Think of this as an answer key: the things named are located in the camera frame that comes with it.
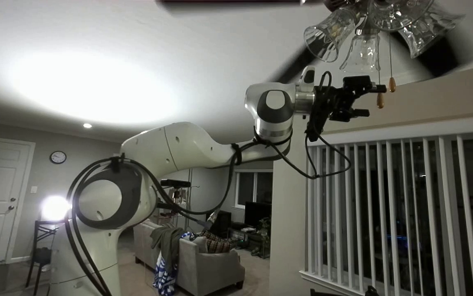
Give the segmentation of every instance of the wall clock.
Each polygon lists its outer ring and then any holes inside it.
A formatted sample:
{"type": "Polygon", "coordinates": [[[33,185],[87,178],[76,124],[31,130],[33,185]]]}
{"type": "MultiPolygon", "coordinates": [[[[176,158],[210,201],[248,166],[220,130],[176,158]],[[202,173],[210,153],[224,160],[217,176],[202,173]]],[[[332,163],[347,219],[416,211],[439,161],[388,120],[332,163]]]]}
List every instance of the wall clock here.
{"type": "Polygon", "coordinates": [[[64,153],[64,152],[53,152],[51,153],[51,163],[54,163],[54,165],[63,165],[64,161],[68,160],[68,153],[64,153]]]}

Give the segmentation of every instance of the ceiling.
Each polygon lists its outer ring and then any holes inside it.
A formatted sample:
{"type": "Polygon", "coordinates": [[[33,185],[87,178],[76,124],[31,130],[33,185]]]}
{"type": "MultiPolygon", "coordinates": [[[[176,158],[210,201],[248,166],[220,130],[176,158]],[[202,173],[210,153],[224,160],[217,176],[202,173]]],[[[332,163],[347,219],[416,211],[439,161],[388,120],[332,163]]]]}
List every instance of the ceiling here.
{"type": "MultiPolygon", "coordinates": [[[[473,46],[473,2],[442,5],[465,15],[460,46],[473,46]]],[[[327,15],[324,5],[169,13],[153,0],[0,0],[0,124],[120,143],[186,120],[242,142],[252,137],[247,87],[283,68],[327,15]]],[[[385,78],[386,41],[381,56],[385,78]]],[[[317,73],[340,84],[340,63],[317,73]]],[[[426,79],[404,53],[393,64],[399,84],[426,79]]]]}

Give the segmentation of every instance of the pillow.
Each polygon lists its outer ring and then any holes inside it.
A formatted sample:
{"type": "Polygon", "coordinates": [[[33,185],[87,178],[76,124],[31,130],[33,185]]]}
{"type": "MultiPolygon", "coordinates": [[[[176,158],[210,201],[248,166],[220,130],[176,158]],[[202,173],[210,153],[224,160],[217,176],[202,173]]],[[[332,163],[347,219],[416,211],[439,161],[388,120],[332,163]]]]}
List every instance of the pillow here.
{"type": "Polygon", "coordinates": [[[220,239],[206,239],[206,240],[209,254],[227,254],[233,249],[233,244],[230,240],[220,240],[220,239]]]}

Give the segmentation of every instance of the black cable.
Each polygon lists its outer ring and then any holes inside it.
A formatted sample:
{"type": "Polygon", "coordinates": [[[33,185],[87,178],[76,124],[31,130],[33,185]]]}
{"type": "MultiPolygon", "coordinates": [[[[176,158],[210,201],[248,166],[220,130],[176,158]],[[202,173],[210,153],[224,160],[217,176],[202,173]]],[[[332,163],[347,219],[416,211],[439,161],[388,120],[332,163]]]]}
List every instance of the black cable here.
{"type": "MultiPolygon", "coordinates": [[[[160,196],[156,186],[153,186],[153,193],[155,193],[155,196],[156,196],[161,203],[166,203],[166,199],[160,196]]],[[[192,222],[206,227],[206,222],[202,222],[202,221],[199,221],[199,219],[196,219],[196,217],[192,217],[192,216],[187,216],[187,214],[181,212],[181,211],[176,209],[176,208],[178,208],[178,204],[173,201],[171,211],[176,211],[176,214],[179,214],[179,216],[183,216],[183,217],[186,217],[186,219],[191,219],[192,222]]]]}
{"type": "MultiPolygon", "coordinates": [[[[69,186],[68,196],[73,198],[74,189],[76,189],[76,186],[81,183],[81,180],[89,178],[89,175],[91,175],[92,171],[95,171],[95,170],[100,166],[100,163],[105,163],[105,161],[109,161],[109,160],[94,161],[94,163],[91,163],[86,170],[82,170],[82,171],[76,176],[76,180],[73,181],[73,185],[69,186]]],[[[77,219],[76,219],[76,214],[74,214],[74,211],[73,211],[73,226],[74,226],[74,224],[77,224],[77,219]]],[[[99,277],[99,282],[100,282],[100,283],[95,280],[95,277],[91,273],[89,267],[87,267],[86,262],[82,260],[82,255],[79,254],[79,249],[77,249],[77,245],[76,245],[76,242],[74,242],[74,232],[73,232],[73,229],[71,229],[69,221],[66,221],[66,232],[68,232],[68,239],[69,239],[73,254],[74,254],[77,263],[81,265],[81,268],[84,270],[86,277],[87,277],[87,278],[91,280],[91,283],[99,290],[100,295],[109,296],[110,291],[109,291],[109,288],[107,288],[107,283],[104,282],[104,278],[102,278],[100,273],[97,272],[92,259],[91,259],[91,260],[87,259],[87,262],[94,267],[95,275],[99,277]]]]}
{"type": "MultiPolygon", "coordinates": [[[[95,171],[97,168],[99,168],[99,166],[89,170],[89,173],[82,178],[82,181],[86,181],[86,180],[92,175],[92,171],[95,171]]],[[[77,221],[76,221],[76,211],[73,211],[73,221],[74,221],[73,227],[74,227],[76,239],[77,239],[77,242],[79,242],[79,245],[81,245],[81,249],[82,249],[87,262],[91,263],[94,273],[97,275],[99,282],[102,283],[102,288],[104,288],[104,291],[105,291],[104,296],[110,296],[112,293],[110,293],[107,283],[105,283],[102,273],[99,272],[99,268],[95,267],[95,263],[94,263],[94,260],[92,260],[92,257],[91,257],[91,254],[89,254],[89,249],[86,247],[86,242],[84,242],[84,239],[82,239],[82,234],[81,234],[79,226],[77,226],[77,221]]]]}
{"type": "Polygon", "coordinates": [[[316,168],[314,158],[309,153],[309,145],[307,143],[309,143],[309,137],[306,135],[306,140],[304,140],[306,158],[307,158],[309,165],[312,166],[314,175],[317,175],[317,168],[316,168]]]}
{"type": "MultiPolygon", "coordinates": [[[[256,145],[258,145],[256,142],[250,142],[250,143],[240,147],[240,153],[245,152],[245,150],[248,150],[248,148],[252,148],[252,147],[256,147],[256,145]]],[[[168,196],[168,193],[163,189],[163,186],[160,185],[160,181],[155,178],[155,175],[153,175],[151,171],[148,171],[145,166],[141,166],[141,165],[137,163],[135,160],[130,160],[130,161],[135,163],[140,170],[143,170],[143,171],[151,178],[151,181],[153,181],[158,194],[160,194],[168,204],[173,204],[181,216],[184,216],[184,217],[187,217],[187,219],[192,219],[191,216],[206,216],[206,214],[210,214],[210,212],[219,211],[219,209],[224,206],[224,203],[225,203],[227,198],[229,198],[230,188],[232,188],[233,173],[235,173],[235,163],[238,161],[237,158],[238,158],[238,152],[235,152],[233,157],[230,158],[230,170],[229,170],[229,178],[227,178],[227,186],[225,186],[224,198],[220,199],[220,203],[219,203],[215,208],[212,208],[212,209],[209,209],[209,211],[191,211],[191,209],[181,208],[179,204],[176,204],[176,203],[168,196]]]]}
{"type": "Polygon", "coordinates": [[[279,148],[276,145],[271,145],[271,148],[283,158],[283,161],[286,161],[293,170],[296,170],[301,176],[307,178],[307,180],[319,180],[319,178],[327,178],[327,176],[335,176],[335,175],[342,175],[345,171],[348,171],[352,168],[352,160],[342,153],[337,147],[330,145],[329,142],[325,142],[322,137],[319,137],[322,143],[325,143],[330,150],[334,150],[337,155],[340,155],[345,161],[347,166],[343,170],[339,171],[332,171],[332,173],[325,173],[325,175],[317,175],[317,168],[314,165],[314,160],[309,155],[309,148],[307,148],[307,138],[306,138],[306,155],[311,161],[311,166],[314,170],[314,175],[307,175],[306,171],[302,171],[301,168],[298,168],[294,163],[291,163],[289,158],[284,157],[284,153],[279,152],[279,148]]]}
{"type": "Polygon", "coordinates": [[[332,73],[330,71],[325,71],[322,76],[321,76],[321,87],[324,86],[324,79],[325,78],[329,78],[329,86],[327,87],[330,87],[332,86],[332,83],[334,83],[334,79],[332,79],[332,73]]]}
{"type": "Polygon", "coordinates": [[[339,170],[339,171],[334,171],[334,173],[327,173],[325,176],[334,176],[334,175],[342,175],[342,173],[347,173],[350,168],[352,168],[352,160],[343,153],[340,152],[337,147],[330,145],[327,140],[324,140],[322,137],[319,137],[321,142],[324,145],[327,145],[330,150],[334,150],[335,153],[339,153],[345,161],[347,161],[347,166],[343,170],[339,170]]]}

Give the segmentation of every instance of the lamp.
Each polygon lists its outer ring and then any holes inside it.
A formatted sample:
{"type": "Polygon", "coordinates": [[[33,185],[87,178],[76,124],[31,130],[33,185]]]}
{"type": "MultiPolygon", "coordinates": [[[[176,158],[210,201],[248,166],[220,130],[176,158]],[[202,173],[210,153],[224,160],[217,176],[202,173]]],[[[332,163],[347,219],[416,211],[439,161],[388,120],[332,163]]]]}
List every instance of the lamp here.
{"type": "Polygon", "coordinates": [[[411,56],[417,58],[429,50],[440,37],[455,27],[458,17],[449,15],[439,7],[431,7],[427,13],[412,23],[404,25],[399,35],[404,38],[411,56]]]}
{"type": "Polygon", "coordinates": [[[371,0],[370,20],[383,32],[396,32],[426,15],[434,0],[371,0]]]}
{"type": "Polygon", "coordinates": [[[340,7],[324,22],[306,28],[306,46],[321,60],[335,60],[340,43],[355,30],[357,23],[358,13],[348,5],[340,7]]]}
{"type": "Polygon", "coordinates": [[[347,60],[340,69],[352,73],[370,73],[380,69],[380,30],[365,25],[355,30],[347,60]]]}
{"type": "Polygon", "coordinates": [[[73,204],[63,196],[48,196],[41,203],[41,221],[59,222],[64,221],[73,204]]]}

